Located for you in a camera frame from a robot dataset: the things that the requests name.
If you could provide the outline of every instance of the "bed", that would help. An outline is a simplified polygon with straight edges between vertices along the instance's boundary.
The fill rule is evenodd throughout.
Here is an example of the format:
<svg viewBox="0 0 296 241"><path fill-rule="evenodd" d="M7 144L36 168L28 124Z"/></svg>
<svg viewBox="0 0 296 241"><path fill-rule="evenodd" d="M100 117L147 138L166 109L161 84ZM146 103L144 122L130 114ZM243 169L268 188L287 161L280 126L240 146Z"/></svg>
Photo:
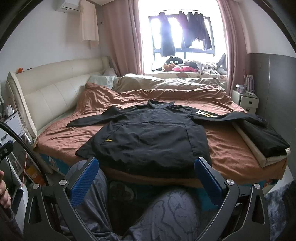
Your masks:
<svg viewBox="0 0 296 241"><path fill-rule="evenodd" d="M156 78L162 78L162 79L168 79L168 78L179 78L179 79L184 79L184 78L217 78L223 87L223 89L226 90L227 87L227 77L226 75L222 74L199 74L199 73L193 73L193 72L175 72L175 71L168 71L168 72L163 72L163 71L154 71L151 73L147 73L145 75L153 76Z"/></svg>
<svg viewBox="0 0 296 241"><path fill-rule="evenodd" d="M215 77L211 78L210 83L206 83L208 79L198 83L197 79L200 78L157 78L160 81L158 83L148 76L141 76L142 81L136 82L131 81L135 76L125 76L117 80L114 90L87 83L91 75L101 73L108 66L108 59L104 57L63 61L8 75L10 96L27 133L35 139L34 150L62 174L66 174L69 167L80 160L75 155L76 150L102 127L66 128L67 123L79 117L100 114L112 105L126 108L146 104L149 99L154 99L175 101L175 104L207 109L217 114L244 112L226 95ZM154 87L149 86L149 90L143 89L147 78L155 84ZM224 178L231 178L238 184L258 182L263 187L270 184L271 179L283 177L286 159L262 168L233 126L225 125L221 128L207 124L204 127L213 168ZM101 168L108 178L127 183L201 187L198 179L147 178L103 166Z"/></svg>

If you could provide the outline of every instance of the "brown bedsheet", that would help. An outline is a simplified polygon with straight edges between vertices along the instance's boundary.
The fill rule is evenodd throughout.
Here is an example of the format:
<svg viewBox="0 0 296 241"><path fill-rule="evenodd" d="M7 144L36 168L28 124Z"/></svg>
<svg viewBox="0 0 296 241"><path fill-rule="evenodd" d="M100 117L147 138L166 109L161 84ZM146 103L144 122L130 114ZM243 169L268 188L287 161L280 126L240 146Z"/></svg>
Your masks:
<svg viewBox="0 0 296 241"><path fill-rule="evenodd" d="M49 125L36 139L35 151L63 160L72 166L81 158L75 155L102 125L66 128L77 118L101 114L112 105L126 108L146 104L149 99L192 106L219 115L244 110L233 103L225 91L217 85L203 85L196 90L133 90L116 93L106 87L87 83L79 97L76 110L70 116ZM238 184L255 183L270 178L283 177L287 160L267 167L260 167L254 155L231 124L207 123L204 125L212 159L213 169L225 179L231 178ZM116 180L142 184L183 184L199 187L197 179L161 179L130 175L100 166L105 174Z"/></svg>

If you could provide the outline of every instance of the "jacket collar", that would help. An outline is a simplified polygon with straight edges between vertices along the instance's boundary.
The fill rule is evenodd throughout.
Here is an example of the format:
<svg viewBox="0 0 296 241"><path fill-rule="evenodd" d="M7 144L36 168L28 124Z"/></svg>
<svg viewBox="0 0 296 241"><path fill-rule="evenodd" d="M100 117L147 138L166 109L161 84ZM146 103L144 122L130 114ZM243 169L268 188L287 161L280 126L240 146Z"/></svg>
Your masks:
<svg viewBox="0 0 296 241"><path fill-rule="evenodd" d="M164 108L164 107L167 107L167 106L172 106L174 105L174 101L170 102L170 103L167 103L167 102L159 102L159 101L156 101L156 100L149 100L148 101L148 105L150 107L152 107L153 109L156 109L156 108Z"/></svg>

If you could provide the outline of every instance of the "bed frame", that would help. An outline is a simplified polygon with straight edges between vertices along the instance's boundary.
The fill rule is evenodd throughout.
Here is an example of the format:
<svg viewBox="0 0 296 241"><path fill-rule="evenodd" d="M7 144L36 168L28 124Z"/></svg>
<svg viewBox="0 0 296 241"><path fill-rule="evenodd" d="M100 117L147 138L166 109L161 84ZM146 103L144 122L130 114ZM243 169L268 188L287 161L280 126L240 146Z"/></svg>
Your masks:
<svg viewBox="0 0 296 241"><path fill-rule="evenodd" d="M108 67L108 58L102 57L46 64L19 74L9 72L9 103L18 111L28 136L36 138L46 125L73 109L89 77Z"/></svg>

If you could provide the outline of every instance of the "blue grip pad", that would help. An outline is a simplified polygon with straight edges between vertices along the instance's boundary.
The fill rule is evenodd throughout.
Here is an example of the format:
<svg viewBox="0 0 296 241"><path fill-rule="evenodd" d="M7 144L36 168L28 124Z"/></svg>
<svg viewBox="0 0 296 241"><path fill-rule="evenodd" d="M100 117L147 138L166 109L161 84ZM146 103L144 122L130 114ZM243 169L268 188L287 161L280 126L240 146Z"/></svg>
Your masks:
<svg viewBox="0 0 296 241"><path fill-rule="evenodd" d="M198 179L202 183L209 198L211 199L211 202L214 205L220 207L224 201L223 189L220 187L214 176L211 174L210 170L200 159L196 159L194 162L194 171Z"/></svg>
<svg viewBox="0 0 296 241"><path fill-rule="evenodd" d="M89 187L99 171L99 161L95 158L87 166L84 172L80 175L77 182L74 184L70 193L70 203L73 207L82 203Z"/></svg>

